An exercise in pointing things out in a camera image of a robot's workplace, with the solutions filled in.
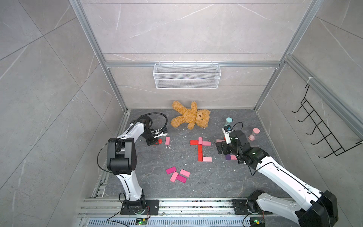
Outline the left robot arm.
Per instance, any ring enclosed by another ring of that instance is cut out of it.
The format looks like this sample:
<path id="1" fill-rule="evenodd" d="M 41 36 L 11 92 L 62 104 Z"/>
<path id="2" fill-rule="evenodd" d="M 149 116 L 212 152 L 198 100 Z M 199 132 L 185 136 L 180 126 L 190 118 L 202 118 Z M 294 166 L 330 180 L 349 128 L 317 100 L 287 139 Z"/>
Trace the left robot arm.
<path id="1" fill-rule="evenodd" d="M 152 129 L 153 120 L 151 115 L 161 115 L 165 123 L 160 129 Z M 168 118 L 159 112 L 147 113 L 129 125 L 125 132 L 107 142 L 107 171 L 114 174 L 122 183 L 125 199 L 123 201 L 121 214 L 133 212 L 137 215 L 147 210 L 147 202 L 143 189 L 139 185 L 135 169 L 137 166 L 137 152 L 135 142 L 139 137 L 146 140 L 148 146 L 159 145 L 159 140 L 167 136 Z"/>

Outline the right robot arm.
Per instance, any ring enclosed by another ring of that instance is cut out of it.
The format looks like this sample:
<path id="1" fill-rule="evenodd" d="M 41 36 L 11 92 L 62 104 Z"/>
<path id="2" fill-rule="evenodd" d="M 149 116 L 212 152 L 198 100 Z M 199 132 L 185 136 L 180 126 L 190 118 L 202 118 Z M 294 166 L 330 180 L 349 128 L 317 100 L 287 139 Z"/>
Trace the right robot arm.
<path id="1" fill-rule="evenodd" d="M 246 201 L 249 214 L 271 212 L 301 227 L 332 227 L 337 223 L 337 198 L 333 193 L 322 192 L 300 180 L 263 149 L 252 147 L 241 130 L 225 125 L 222 132 L 225 140 L 216 143 L 219 154 L 235 155 L 238 163 L 248 166 L 252 176 L 261 173 L 292 198 L 289 201 L 256 190 Z"/>

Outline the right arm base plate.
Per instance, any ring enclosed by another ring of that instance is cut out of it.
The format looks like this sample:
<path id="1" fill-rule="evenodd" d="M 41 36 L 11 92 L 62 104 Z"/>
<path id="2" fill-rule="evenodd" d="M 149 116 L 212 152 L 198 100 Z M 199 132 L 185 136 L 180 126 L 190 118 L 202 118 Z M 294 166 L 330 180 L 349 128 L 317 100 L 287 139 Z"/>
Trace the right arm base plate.
<path id="1" fill-rule="evenodd" d="M 236 215 L 247 215 L 249 213 L 262 215 L 263 210 L 256 201 L 249 199 L 232 199 L 231 203 Z"/>

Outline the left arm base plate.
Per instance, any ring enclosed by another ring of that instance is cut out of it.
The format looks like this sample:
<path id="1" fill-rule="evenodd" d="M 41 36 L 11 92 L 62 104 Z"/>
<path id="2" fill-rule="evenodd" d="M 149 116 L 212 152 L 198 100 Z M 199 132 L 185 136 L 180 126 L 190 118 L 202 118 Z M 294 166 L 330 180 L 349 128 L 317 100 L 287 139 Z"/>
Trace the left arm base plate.
<path id="1" fill-rule="evenodd" d="M 157 215 L 160 200 L 144 200 L 125 202 L 122 205 L 121 215 Z"/>

